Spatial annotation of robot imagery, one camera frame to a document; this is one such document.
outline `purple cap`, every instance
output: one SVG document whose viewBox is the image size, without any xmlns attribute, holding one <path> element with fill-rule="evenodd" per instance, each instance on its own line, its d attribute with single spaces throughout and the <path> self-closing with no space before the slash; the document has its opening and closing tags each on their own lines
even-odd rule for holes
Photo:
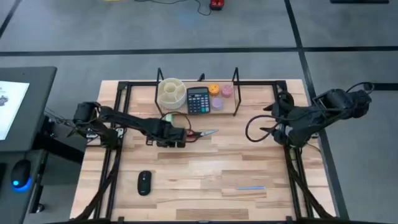
<svg viewBox="0 0 398 224">
<path fill-rule="evenodd" d="M 214 97 L 211 101 L 211 107 L 214 110 L 222 110 L 223 109 L 223 99 L 218 98 L 218 97 Z"/>
</svg>

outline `pink cap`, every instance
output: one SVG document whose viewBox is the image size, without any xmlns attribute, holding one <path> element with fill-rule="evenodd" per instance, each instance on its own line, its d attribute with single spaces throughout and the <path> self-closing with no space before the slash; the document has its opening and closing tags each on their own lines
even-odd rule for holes
<svg viewBox="0 0 398 224">
<path fill-rule="evenodd" d="M 223 97 L 228 98 L 230 96 L 232 96 L 233 93 L 233 88 L 231 87 L 231 85 L 225 85 L 221 88 L 221 95 L 223 95 Z"/>
<path fill-rule="evenodd" d="M 211 101 L 211 107 L 214 110 L 222 110 L 224 106 L 223 99 L 214 97 L 213 100 Z"/>
</svg>

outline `red object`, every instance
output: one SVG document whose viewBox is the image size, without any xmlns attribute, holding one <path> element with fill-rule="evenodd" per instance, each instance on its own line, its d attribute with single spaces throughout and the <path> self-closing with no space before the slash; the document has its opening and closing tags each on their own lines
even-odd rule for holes
<svg viewBox="0 0 398 224">
<path fill-rule="evenodd" d="M 211 0 L 210 9 L 211 10 L 221 10 L 224 6 L 224 0 Z"/>
</svg>

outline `wooden tabletop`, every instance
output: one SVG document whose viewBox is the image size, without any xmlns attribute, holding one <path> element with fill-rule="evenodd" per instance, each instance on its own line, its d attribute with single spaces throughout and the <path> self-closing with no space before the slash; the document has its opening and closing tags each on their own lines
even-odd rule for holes
<svg viewBox="0 0 398 224">
<path fill-rule="evenodd" d="M 306 106 L 301 80 L 286 80 L 297 106 Z M 103 81 L 98 102 L 114 105 L 118 81 Z M 133 87 L 129 114 L 140 118 L 159 118 L 153 86 Z M 270 86 L 242 86 L 238 114 L 189 116 L 196 131 L 219 129 L 186 148 L 146 146 L 146 138 L 129 129 L 124 137 L 112 220 L 285 220 L 294 217 L 284 150 L 272 138 L 253 143 L 246 139 L 244 127 L 274 101 Z M 264 135 L 260 127 L 271 127 L 271 119 L 252 123 L 252 138 Z M 187 126 L 176 116 L 174 126 Z M 317 140 L 310 144 L 318 146 Z M 76 217 L 98 189 L 105 150 L 87 147 L 71 218 Z M 303 163 L 310 190 L 324 208 L 335 214 L 320 152 L 303 148 Z M 137 193 L 137 177 L 142 170 L 152 171 L 152 192 Z M 238 190 L 238 187 L 264 186 L 264 190 Z M 303 214 L 303 197 L 299 191 Z M 102 217 L 108 193 L 103 200 Z"/>
</svg>

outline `blue light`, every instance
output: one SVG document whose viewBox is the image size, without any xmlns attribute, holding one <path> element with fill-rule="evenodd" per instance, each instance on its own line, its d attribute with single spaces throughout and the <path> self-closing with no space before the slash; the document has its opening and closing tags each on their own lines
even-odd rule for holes
<svg viewBox="0 0 398 224">
<path fill-rule="evenodd" d="M 18 188 L 14 186 L 13 187 L 14 191 L 16 191 L 16 192 L 25 192 L 25 191 L 29 190 L 31 183 L 32 183 L 32 178 L 29 177 L 29 179 L 27 180 L 27 182 L 26 182 L 26 184 L 24 186 L 18 187 Z"/>
</svg>

